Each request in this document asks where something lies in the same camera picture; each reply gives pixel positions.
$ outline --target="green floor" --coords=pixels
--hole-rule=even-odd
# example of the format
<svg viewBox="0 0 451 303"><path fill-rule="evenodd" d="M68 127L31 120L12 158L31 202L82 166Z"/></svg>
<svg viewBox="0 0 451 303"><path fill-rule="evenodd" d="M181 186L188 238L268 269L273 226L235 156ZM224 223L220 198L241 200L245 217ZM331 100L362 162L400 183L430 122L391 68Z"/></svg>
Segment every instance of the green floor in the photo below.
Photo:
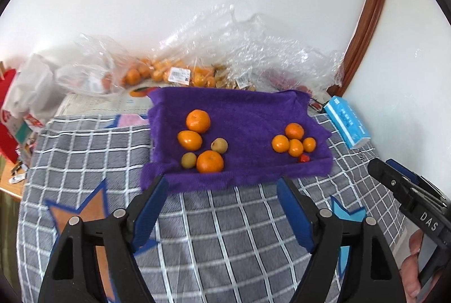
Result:
<svg viewBox="0 0 451 303"><path fill-rule="evenodd" d="M0 175L5 166L0 156ZM17 272L16 231L19 217L19 203L10 195L0 192L0 268L17 294L20 294Z"/></svg>

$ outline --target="small red fruit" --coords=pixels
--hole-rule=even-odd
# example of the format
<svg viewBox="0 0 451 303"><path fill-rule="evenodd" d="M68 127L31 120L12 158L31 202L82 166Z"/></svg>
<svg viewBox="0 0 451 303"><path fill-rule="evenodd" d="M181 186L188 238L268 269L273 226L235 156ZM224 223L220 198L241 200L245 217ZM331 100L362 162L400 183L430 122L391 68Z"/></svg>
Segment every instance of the small red fruit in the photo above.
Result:
<svg viewBox="0 0 451 303"><path fill-rule="evenodd" d="M305 153L302 153L301 156L299 156L299 158L298 158L298 163L309 162L309 161L310 161L310 157Z"/></svg>

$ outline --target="plastic bag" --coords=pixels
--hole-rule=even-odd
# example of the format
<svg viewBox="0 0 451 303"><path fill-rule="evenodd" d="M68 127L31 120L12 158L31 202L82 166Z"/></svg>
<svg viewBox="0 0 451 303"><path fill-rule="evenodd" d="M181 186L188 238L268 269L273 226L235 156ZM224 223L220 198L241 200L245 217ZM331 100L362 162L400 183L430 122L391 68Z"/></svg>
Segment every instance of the plastic bag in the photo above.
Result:
<svg viewBox="0 0 451 303"><path fill-rule="evenodd" d="M188 68L213 67L215 86L220 88L299 89L312 94L341 84L342 53L325 55L299 41L269 36L258 14L239 21L236 13L242 9L248 10L249 4L231 1L198 14L162 41L153 58L182 60Z"/></svg>
<svg viewBox="0 0 451 303"><path fill-rule="evenodd" d="M80 34L75 42L80 58L55 72L56 82L71 92L86 95L119 93L150 77L146 63L130 55L121 45L106 36Z"/></svg>
<svg viewBox="0 0 451 303"><path fill-rule="evenodd" d="M33 54L14 77L3 110L14 118L25 119L33 129L41 128L54 116L64 96L45 58Z"/></svg>

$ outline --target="red bag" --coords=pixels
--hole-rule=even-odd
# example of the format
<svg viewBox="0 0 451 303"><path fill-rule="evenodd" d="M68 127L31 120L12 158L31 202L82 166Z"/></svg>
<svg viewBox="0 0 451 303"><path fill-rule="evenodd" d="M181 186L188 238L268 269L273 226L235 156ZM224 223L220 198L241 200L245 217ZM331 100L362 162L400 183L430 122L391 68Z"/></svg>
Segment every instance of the red bag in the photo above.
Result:
<svg viewBox="0 0 451 303"><path fill-rule="evenodd" d="M15 69L9 69L5 72L4 78L0 78L0 108L3 107L3 102L5 101L6 93L10 88L10 85L16 75ZM10 113L8 111L1 110L1 121L0 123L0 153L8 158L11 162L17 162L16 148L18 146L16 139L10 134L6 126L3 123L8 121Z"/></svg>

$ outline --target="brown wooden trim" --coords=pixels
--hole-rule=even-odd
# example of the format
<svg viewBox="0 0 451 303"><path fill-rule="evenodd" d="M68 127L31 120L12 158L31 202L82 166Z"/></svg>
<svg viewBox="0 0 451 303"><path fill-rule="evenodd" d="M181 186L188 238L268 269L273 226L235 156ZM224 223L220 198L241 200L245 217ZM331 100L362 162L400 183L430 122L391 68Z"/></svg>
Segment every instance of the brown wooden trim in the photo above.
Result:
<svg viewBox="0 0 451 303"><path fill-rule="evenodd" d="M357 29L351 39L348 50L343 59L343 79L341 87L332 86L328 89L331 96L343 96L359 67L382 13L385 0L366 0L360 15Z"/></svg>

